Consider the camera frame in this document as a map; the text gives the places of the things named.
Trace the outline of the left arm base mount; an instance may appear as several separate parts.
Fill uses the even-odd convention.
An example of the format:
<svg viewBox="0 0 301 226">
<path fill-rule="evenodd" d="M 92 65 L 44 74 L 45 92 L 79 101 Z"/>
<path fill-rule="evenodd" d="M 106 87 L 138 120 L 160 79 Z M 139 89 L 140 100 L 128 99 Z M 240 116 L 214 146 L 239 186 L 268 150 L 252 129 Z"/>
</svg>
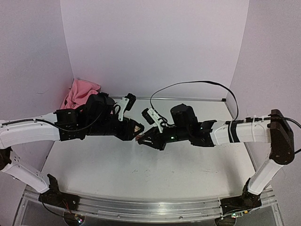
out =
<svg viewBox="0 0 301 226">
<path fill-rule="evenodd" d="M 80 197 L 61 192 L 57 179 L 51 174 L 47 174 L 47 177 L 49 179 L 48 190 L 39 195 L 39 202 L 68 210 L 77 210 Z"/>
</svg>

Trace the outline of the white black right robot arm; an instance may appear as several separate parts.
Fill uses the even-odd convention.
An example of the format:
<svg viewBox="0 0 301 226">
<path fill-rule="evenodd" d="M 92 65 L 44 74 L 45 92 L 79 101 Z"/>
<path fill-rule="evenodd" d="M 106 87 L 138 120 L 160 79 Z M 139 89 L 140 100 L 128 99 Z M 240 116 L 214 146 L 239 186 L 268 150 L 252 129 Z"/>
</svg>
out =
<svg viewBox="0 0 301 226">
<path fill-rule="evenodd" d="M 294 160 L 293 131 L 288 119 L 278 109 L 267 116 L 232 121 L 199 122 L 193 108 L 185 104 L 173 107 L 170 113 L 174 123 L 166 125 L 154 109 L 145 109 L 142 115 L 153 127 L 141 135 L 138 144 L 160 151 L 168 143 L 186 140 L 199 147 L 250 142 L 270 144 L 267 160 L 246 184 L 246 191 L 250 194 L 260 195 L 276 173 Z"/>
</svg>

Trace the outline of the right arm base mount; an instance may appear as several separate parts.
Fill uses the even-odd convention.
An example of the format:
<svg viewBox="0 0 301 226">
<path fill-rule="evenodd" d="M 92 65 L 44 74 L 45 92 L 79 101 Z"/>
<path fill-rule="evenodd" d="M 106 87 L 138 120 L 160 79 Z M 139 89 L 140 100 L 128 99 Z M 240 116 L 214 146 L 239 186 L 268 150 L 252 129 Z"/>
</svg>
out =
<svg viewBox="0 0 301 226">
<path fill-rule="evenodd" d="M 238 212 L 250 211 L 261 207 L 260 195 L 250 193 L 245 186 L 240 196 L 221 199 L 222 215 L 228 216 Z"/>
</svg>

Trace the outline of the nail polish bottle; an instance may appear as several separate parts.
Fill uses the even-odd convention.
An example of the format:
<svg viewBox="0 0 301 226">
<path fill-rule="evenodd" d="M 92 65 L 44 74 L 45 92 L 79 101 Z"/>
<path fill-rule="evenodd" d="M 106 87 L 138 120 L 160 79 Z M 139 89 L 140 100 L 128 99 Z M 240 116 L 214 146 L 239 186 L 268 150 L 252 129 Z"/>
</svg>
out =
<svg viewBox="0 0 301 226">
<path fill-rule="evenodd" d="M 135 137 L 136 142 L 141 144 L 145 140 L 145 134 L 139 134 Z"/>
</svg>

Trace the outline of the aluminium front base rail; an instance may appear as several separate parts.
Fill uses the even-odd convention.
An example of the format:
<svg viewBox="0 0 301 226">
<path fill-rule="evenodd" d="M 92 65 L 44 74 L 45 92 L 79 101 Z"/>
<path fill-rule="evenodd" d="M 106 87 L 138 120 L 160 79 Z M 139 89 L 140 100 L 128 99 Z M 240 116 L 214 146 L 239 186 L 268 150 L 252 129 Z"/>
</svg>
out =
<svg viewBox="0 0 301 226">
<path fill-rule="evenodd" d="M 39 193 L 26 189 L 25 198 L 39 202 Z M 229 216 L 244 216 L 251 211 L 268 207 L 277 203 L 271 188 L 261 194 L 261 207 L 250 211 L 238 212 Z M 226 217 L 222 215 L 220 198 L 180 200 L 180 201 L 147 201 L 147 200 L 117 200 L 109 198 L 80 197 L 77 210 L 68 210 L 45 204 L 48 207 L 65 210 L 67 213 L 92 216 L 108 220 L 119 220 L 142 223 L 192 222 L 205 219 Z"/>
</svg>

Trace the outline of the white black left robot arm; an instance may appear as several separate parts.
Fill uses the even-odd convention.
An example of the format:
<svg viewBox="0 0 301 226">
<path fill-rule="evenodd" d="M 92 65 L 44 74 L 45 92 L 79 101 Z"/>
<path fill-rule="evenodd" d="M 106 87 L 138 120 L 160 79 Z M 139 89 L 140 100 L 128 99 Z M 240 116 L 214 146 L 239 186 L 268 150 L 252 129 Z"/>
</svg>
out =
<svg viewBox="0 0 301 226">
<path fill-rule="evenodd" d="M 144 131 L 144 126 L 124 116 L 136 101 L 132 94 L 119 102 L 106 93 L 92 94 L 85 104 L 75 109 L 61 109 L 31 119 L 0 122 L 0 170 L 44 194 L 52 205 L 63 202 L 56 178 L 44 175 L 24 163 L 12 150 L 15 145 L 38 141 L 83 140 L 87 136 L 115 136 L 131 141 Z"/>
</svg>

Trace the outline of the pink sleeve cloth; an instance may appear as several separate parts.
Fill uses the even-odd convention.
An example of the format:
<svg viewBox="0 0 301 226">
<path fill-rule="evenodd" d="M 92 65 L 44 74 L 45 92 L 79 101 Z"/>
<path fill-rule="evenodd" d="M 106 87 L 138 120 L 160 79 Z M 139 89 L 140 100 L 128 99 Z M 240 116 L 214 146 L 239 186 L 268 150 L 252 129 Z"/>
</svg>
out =
<svg viewBox="0 0 301 226">
<path fill-rule="evenodd" d="M 101 86 L 97 83 L 74 79 L 60 109 L 76 109 L 84 105 L 90 95 L 98 94 L 100 90 Z"/>
</svg>

